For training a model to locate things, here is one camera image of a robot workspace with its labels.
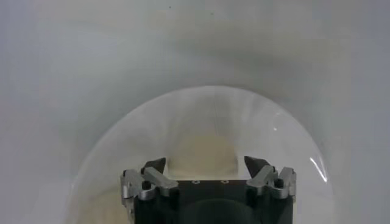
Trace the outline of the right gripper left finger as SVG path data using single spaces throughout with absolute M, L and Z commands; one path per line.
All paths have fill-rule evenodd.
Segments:
M 166 158 L 148 161 L 139 170 L 127 169 L 120 176 L 121 200 L 129 201 L 138 197 L 151 200 L 158 190 L 164 197 L 173 197 L 179 192 L 179 182 L 163 175 Z

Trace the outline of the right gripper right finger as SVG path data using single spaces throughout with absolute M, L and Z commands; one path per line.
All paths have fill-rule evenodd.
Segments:
M 280 172 L 265 159 L 244 157 L 251 179 L 246 185 L 254 188 L 258 196 L 269 193 L 272 198 L 284 200 L 296 196 L 297 175 L 293 168 L 284 167 Z

